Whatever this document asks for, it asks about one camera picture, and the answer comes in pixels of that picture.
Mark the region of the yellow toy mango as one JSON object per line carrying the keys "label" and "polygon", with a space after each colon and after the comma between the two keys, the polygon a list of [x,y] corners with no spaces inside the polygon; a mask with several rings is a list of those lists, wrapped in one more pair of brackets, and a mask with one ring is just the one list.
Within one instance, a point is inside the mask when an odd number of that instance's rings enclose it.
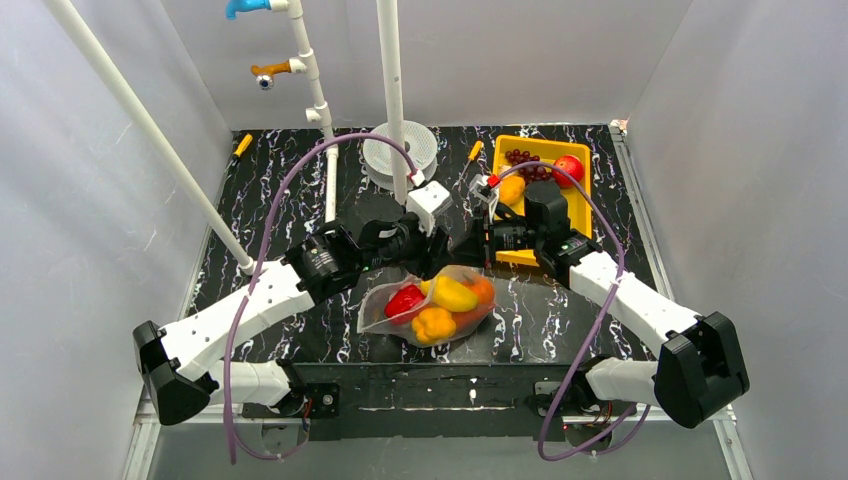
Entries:
{"label": "yellow toy mango", "polygon": [[479,304],[477,295],[471,289],[449,276],[437,276],[428,283],[427,290],[435,304],[450,312],[469,312]]}

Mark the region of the red bell pepper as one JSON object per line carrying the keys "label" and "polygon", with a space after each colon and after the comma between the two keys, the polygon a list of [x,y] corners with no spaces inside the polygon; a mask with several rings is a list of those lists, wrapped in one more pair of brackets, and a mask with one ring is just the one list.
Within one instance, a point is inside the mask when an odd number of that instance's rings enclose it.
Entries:
{"label": "red bell pepper", "polygon": [[384,315],[391,325],[404,325],[415,317],[413,310],[426,300],[426,295],[414,285],[398,290],[384,307]]}

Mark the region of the clear zip top bag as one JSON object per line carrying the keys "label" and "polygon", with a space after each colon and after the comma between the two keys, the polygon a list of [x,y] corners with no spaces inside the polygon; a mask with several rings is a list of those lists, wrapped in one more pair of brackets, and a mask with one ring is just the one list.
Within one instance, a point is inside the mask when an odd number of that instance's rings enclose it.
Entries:
{"label": "clear zip top bag", "polygon": [[434,280],[437,276],[449,276],[453,279],[462,283],[466,280],[474,280],[479,279],[480,277],[484,277],[482,274],[478,273],[474,269],[470,267],[464,266],[447,266],[443,268],[433,279],[431,280],[421,280],[414,276],[409,276],[401,282],[391,283],[380,285],[368,291],[365,295],[362,305],[359,310],[358,319],[357,319],[357,332],[360,334],[375,334],[375,335],[389,335],[401,338],[407,341],[409,344],[419,347],[431,347],[431,346],[439,346],[443,344],[447,344],[456,340],[463,339],[471,334],[473,334],[483,320],[494,310],[494,308],[489,312],[489,314],[479,323],[479,325],[474,329],[468,330],[459,330],[457,327],[456,333],[448,340],[443,340],[436,344],[425,345],[419,343],[416,340],[415,333],[412,329],[411,322],[404,325],[391,325],[389,320],[384,315],[384,307],[389,301],[389,299],[401,288],[407,285],[414,284],[418,286],[421,291],[426,295],[426,300],[422,302],[417,308],[413,310],[413,313],[416,315],[421,311],[428,307],[440,307],[435,304],[431,296],[428,294],[428,283]]}

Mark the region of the yellow bell pepper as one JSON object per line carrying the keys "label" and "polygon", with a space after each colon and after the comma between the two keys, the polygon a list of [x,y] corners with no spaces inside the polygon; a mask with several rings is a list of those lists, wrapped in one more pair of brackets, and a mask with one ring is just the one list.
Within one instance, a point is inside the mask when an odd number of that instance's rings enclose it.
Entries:
{"label": "yellow bell pepper", "polygon": [[457,331],[452,313],[442,307],[421,310],[411,322],[416,340],[432,345],[450,339]]}

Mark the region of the small orange pumpkin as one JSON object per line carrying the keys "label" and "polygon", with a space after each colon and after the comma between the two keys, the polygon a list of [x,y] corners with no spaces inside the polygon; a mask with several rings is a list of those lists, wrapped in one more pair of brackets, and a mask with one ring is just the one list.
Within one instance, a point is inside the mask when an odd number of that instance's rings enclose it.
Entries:
{"label": "small orange pumpkin", "polygon": [[462,285],[476,295],[478,305],[472,311],[454,313],[453,320],[459,330],[474,329],[495,307],[495,289],[485,277],[463,281]]}

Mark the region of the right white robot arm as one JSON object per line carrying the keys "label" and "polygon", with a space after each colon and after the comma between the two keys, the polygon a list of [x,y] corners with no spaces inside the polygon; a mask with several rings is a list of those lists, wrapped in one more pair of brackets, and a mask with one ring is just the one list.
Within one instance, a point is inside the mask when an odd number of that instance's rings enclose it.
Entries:
{"label": "right white robot arm", "polygon": [[482,204],[452,249],[452,262],[483,267],[501,251],[528,247],[546,275],[599,305],[655,357],[578,358],[565,393],[570,402],[582,408],[604,401],[642,403],[692,429],[749,391],[737,331],[728,317],[701,315],[621,269],[597,242],[571,228],[567,201],[554,183],[525,191],[523,215],[496,202],[495,190],[503,184],[495,175],[472,180],[470,191]]}

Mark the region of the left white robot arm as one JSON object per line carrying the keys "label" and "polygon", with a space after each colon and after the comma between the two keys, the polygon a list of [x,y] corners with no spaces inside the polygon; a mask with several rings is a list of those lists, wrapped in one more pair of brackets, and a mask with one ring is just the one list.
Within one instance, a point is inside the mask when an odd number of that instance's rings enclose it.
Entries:
{"label": "left white robot arm", "polygon": [[170,324],[147,321],[133,331],[137,368],[161,424],[182,423],[225,402],[290,409],[297,414],[315,388],[291,362],[235,362],[236,346],[284,319],[352,289],[366,272],[401,267],[435,276],[449,259],[449,234],[423,232],[416,215],[370,221],[364,243],[333,221],[287,250],[258,278],[210,307]]}

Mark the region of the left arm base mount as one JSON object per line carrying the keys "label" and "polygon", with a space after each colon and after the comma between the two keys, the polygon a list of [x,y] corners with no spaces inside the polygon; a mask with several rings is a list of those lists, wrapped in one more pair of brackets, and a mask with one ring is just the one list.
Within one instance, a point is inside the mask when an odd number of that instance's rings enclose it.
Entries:
{"label": "left arm base mount", "polygon": [[283,418],[328,419],[340,412],[341,388],[335,383],[306,383],[295,386],[268,409]]}

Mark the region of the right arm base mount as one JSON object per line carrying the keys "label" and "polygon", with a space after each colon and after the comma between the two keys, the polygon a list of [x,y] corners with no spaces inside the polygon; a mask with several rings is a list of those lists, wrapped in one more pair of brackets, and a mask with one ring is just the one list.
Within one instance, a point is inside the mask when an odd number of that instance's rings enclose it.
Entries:
{"label": "right arm base mount", "polygon": [[[590,388],[587,380],[590,368],[607,359],[609,356],[602,355],[582,362],[555,409],[555,419],[565,416],[579,417],[574,424],[563,423],[565,438],[573,446],[600,433],[629,408],[628,402],[599,400]],[[544,417],[559,387],[559,381],[536,382],[533,386],[534,392],[525,398],[524,404],[533,413]]]}

